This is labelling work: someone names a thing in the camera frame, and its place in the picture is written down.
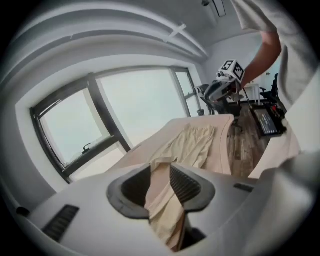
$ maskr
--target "folded fabric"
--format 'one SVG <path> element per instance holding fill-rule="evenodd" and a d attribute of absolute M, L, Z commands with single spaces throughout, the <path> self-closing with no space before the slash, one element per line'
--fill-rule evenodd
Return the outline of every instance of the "folded fabric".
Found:
<path fill-rule="evenodd" d="M 215 128 L 193 127 L 187 124 L 183 130 L 160 147 L 150 158 L 151 172 L 156 172 L 160 164 L 180 163 L 201 168 L 205 163 L 214 139 Z M 146 207 L 150 213 L 150 224 L 158 237 L 167 244 L 172 237 L 184 210 L 170 183 L 165 186 L 155 200 Z"/>

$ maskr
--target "office chair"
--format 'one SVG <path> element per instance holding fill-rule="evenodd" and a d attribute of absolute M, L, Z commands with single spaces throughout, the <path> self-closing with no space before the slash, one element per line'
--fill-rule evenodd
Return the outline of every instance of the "office chair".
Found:
<path fill-rule="evenodd" d="M 215 87 L 210 87 L 209 84 L 203 84 L 201 86 L 198 86 L 196 88 L 197 93 L 202 101 L 205 102 L 207 105 L 207 108 L 209 110 L 209 115 L 215 115 L 215 111 L 218 112 L 219 115 L 223 114 L 231 114 L 234 116 L 234 120 L 232 123 L 232 126 L 240 128 L 241 132 L 243 131 L 243 128 L 238 124 L 240 113 L 242 106 L 240 105 L 240 100 L 237 101 L 237 105 L 230 105 L 229 102 L 227 101 L 227 97 L 223 97 L 219 101 L 212 102 L 209 100 L 210 96 L 210 91 L 209 90 L 216 90 L 217 88 Z"/>
<path fill-rule="evenodd" d="M 276 104 L 279 102 L 277 78 L 278 74 L 275 74 L 272 89 L 270 91 L 266 91 L 265 88 L 260 87 L 260 89 L 262 90 L 262 92 L 260 92 L 260 95 L 272 104 Z"/>

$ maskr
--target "vent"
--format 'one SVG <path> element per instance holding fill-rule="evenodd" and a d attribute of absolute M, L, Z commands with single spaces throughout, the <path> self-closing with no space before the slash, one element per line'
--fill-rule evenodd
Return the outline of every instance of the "vent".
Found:
<path fill-rule="evenodd" d="M 48 237 L 59 243 L 78 211 L 78 207 L 72 205 L 64 206 L 42 231 Z"/>
<path fill-rule="evenodd" d="M 234 188 L 239 189 L 239 190 L 243 190 L 246 192 L 251 193 L 252 190 L 254 190 L 254 188 L 252 186 L 246 185 L 246 184 L 241 184 L 241 183 L 236 183 L 233 185 Z"/>
<path fill-rule="evenodd" d="M 201 185 L 197 181 L 172 165 L 170 167 L 170 185 L 182 205 L 201 192 Z"/>

